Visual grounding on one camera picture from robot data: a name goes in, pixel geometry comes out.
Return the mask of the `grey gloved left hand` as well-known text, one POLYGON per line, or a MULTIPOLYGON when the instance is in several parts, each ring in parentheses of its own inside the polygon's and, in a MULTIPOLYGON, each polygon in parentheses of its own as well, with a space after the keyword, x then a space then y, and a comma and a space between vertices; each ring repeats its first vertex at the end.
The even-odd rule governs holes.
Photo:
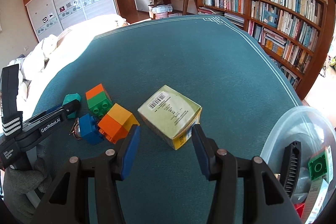
POLYGON ((52 182, 44 156, 45 147, 39 144, 33 170, 15 170, 10 167, 5 170, 4 203, 20 223, 30 223, 35 213, 35 207, 26 194, 35 189, 45 193, 52 182))

